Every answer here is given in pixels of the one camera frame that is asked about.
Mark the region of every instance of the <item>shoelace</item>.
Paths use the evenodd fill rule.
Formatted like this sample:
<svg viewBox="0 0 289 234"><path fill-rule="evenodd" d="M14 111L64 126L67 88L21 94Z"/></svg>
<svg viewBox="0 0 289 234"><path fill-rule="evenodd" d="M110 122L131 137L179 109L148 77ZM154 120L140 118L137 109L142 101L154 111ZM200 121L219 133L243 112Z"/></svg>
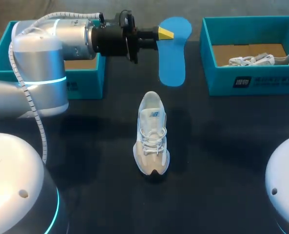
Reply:
<svg viewBox="0 0 289 234"><path fill-rule="evenodd" d="M148 136L145 135L142 132L142 129L140 130L141 135L142 135L142 146L143 146L143 151L145 153L157 153L161 152L164 150L164 147L162 146L163 144L163 138L166 136L167 134L167 129L166 128L162 128L162 135L160 136L157 132L152 132L150 131L148 133ZM159 135L159 138L154 138L151 137L153 134L157 134Z"/></svg>
<svg viewBox="0 0 289 234"><path fill-rule="evenodd" d="M247 65L254 65L256 62L255 57L249 56L249 57L237 57L232 58L229 60L229 65L231 66L247 66Z"/></svg>

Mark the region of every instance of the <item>robotic arm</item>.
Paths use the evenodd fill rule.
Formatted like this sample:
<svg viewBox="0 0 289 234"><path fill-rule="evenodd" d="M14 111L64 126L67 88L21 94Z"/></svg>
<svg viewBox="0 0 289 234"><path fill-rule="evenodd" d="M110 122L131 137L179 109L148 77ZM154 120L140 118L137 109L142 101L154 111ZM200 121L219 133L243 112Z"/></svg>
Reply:
<svg viewBox="0 0 289 234"><path fill-rule="evenodd" d="M18 83L0 81L0 119L34 117L46 163L47 140L40 117L68 108L64 61L93 59L101 53L138 63L139 50L157 50L156 41L161 39L173 39L173 33L161 27L138 29L127 10L110 20L102 13L57 12L35 21L20 21L13 28L9 46Z"/></svg>

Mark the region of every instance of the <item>blue insole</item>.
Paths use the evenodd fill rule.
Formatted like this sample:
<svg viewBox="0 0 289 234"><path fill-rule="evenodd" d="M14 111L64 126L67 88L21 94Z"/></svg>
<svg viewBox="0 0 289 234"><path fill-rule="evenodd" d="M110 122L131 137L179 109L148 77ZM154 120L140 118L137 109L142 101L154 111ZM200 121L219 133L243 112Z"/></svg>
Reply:
<svg viewBox="0 0 289 234"><path fill-rule="evenodd" d="M192 33L190 22L182 17L171 17L159 25L173 32L173 40L157 41L159 79L167 86L180 86L185 80L184 45Z"/></svg>

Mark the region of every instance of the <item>new balance logo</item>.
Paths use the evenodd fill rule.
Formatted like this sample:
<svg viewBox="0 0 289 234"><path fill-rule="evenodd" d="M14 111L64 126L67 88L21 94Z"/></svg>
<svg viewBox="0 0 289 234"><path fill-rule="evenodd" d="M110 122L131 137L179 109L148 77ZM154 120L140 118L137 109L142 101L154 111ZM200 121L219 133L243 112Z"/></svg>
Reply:
<svg viewBox="0 0 289 234"><path fill-rule="evenodd" d="M150 117L157 117L159 112L151 112Z"/></svg>

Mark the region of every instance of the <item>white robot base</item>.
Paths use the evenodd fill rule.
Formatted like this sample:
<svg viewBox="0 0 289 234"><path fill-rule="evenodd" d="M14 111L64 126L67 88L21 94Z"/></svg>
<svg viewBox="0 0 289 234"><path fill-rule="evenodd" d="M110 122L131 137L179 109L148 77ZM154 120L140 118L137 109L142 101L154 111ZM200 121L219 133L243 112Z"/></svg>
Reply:
<svg viewBox="0 0 289 234"><path fill-rule="evenodd" d="M64 202L39 154L0 133L0 234L66 234Z"/></svg>
<svg viewBox="0 0 289 234"><path fill-rule="evenodd" d="M266 169L266 189L278 227L289 234L289 139L271 155Z"/></svg>

